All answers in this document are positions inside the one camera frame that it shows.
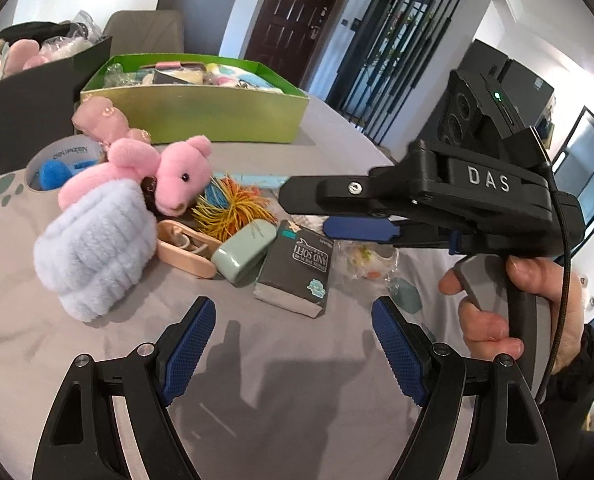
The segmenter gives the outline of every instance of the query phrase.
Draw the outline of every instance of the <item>chair backrest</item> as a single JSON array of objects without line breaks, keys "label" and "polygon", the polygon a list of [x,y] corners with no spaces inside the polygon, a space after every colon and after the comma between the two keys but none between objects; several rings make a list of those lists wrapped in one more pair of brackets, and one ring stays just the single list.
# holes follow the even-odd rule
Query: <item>chair backrest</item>
[{"label": "chair backrest", "polygon": [[184,52],[184,16],[178,10],[119,10],[104,29],[111,56]]}]

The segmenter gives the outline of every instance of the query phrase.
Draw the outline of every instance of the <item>human hand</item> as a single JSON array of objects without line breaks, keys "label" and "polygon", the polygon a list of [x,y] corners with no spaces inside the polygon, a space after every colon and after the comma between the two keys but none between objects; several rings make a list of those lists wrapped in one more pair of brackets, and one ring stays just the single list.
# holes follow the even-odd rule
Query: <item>human hand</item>
[{"label": "human hand", "polygon": [[[564,269],[545,258],[523,260],[511,256],[506,263],[506,271],[517,288],[549,300],[552,341],[557,327]],[[448,296],[458,294],[462,290],[453,270],[449,270],[439,282],[439,291]],[[522,356],[523,342],[509,337],[508,321],[494,312],[479,310],[468,298],[459,303],[459,323],[466,346],[475,359],[491,361],[501,353],[511,355],[514,359]],[[553,374],[568,366],[579,354],[583,332],[584,306],[581,282],[573,273],[570,278],[566,323]]]}]

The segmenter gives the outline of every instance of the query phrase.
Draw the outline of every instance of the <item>brown wooden door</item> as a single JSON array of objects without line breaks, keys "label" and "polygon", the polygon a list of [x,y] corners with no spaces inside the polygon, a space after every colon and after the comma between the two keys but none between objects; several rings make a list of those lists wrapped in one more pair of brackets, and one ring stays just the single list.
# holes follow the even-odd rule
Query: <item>brown wooden door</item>
[{"label": "brown wooden door", "polygon": [[335,2],[265,0],[246,59],[263,63],[298,86]]}]

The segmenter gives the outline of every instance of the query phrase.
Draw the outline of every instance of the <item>green cardboard box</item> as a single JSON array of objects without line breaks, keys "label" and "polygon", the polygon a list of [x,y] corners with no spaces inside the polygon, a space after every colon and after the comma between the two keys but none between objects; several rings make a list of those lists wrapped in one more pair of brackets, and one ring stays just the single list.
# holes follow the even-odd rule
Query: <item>green cardboard box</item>
[{"label": "green cardboard box", "polygon": [[[196,61],[236,66],[257,74],[284,93],[244,88],[151,85],[104,88],[107,68],[120,63],[124,72],[159,61]],[[292,142],[308,106],[304,92],[256,61],[196,54],[129,54],[114,56],[81,92],[112,100],[130,123],[150,133],[154,144],[205,135],[214,141]]]}]

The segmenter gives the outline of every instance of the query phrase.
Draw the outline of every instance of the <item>metal bolt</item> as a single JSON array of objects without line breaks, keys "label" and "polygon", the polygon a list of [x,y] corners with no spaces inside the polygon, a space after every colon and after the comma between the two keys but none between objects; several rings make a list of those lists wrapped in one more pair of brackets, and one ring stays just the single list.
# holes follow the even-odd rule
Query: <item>metal bolt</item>
[{"label": "metal bolt", "polygon": [[514,364],[514,359],[508,354],[501,354],[498,359],[501,366],[510,367]]},{"label": "metal bolt", "polygon": [[432,345],[432,351],[437,355],[446,356],[450,353],[450,347],[446,343],[435,343]]},{"label": "metal bolt", "polygon": [[141,357],[147,357],[155,351],[155,346],[152,343],[144,343],[137,348],[137,354]]},{"label": "metal bolt", "polygon": [[89,362],[90,362],[90,357],[88,357],[86,354],[81,354],[81,355],[78,355],[77,357],[75,357],[75,366],[77,368],[83,368]]},{"label": "metal bolt", "polygon": [[351,182],[348,185],[348,191],[353,195],[359,195],[363,191],[363,187],[358,182]]}]

